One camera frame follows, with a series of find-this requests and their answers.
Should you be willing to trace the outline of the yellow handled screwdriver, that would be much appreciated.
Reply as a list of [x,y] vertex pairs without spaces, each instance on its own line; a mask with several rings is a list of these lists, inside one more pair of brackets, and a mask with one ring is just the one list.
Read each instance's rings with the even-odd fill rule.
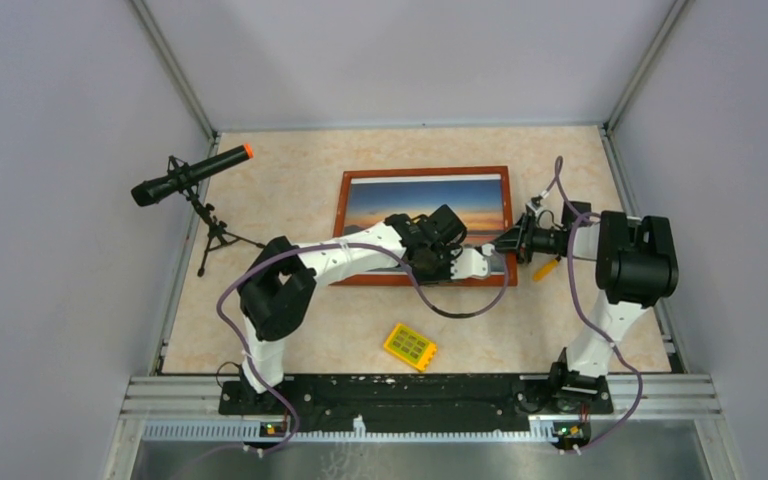
[[540,282],[558,268],[562,261],[561,256],[554,256],[532,274],[533,282]]

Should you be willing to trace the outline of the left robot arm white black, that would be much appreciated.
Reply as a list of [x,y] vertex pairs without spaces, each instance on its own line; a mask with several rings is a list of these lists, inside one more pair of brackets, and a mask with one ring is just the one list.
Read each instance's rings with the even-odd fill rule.
[[237,288],[248,342],[243,401],[262,414],[279,404],[285,340],[303,322],[317,288],[401,264],[420,285],[486,277],[491,268],[485,252],[465,246],[466,234],[443,205],[430,215],[393,214],[325,242],[271,240]]

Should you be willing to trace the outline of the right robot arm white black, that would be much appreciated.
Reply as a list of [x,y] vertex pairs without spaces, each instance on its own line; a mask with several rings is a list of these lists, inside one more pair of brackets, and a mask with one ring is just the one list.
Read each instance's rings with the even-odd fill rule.
[[537,213],[528,211],[493,244],[520,263],[536,253],[594,262],[596,301],[591,312],[581,313],[583,329],[552,364],[546,397],[560,412],[605,399],[610,362],[623,358],[618,347],[625,334],[676,290],[679,267],[670,221],[595,213],[589,203],[573,201],[564,207],[561,225],[542,227]]

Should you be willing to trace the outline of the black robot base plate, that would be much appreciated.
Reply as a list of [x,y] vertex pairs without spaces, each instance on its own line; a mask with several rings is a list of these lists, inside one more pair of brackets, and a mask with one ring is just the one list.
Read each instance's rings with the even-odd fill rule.
[[614,411],[603,400],[547,397],[548,377],[516,373],[320,375],[286,377],[257,394],[246,380],[228,380],[218,411],[224,416],[275,417],[299,432],[337,432],[361,418],[375,433],[525,431],[537,414],[575,419]]

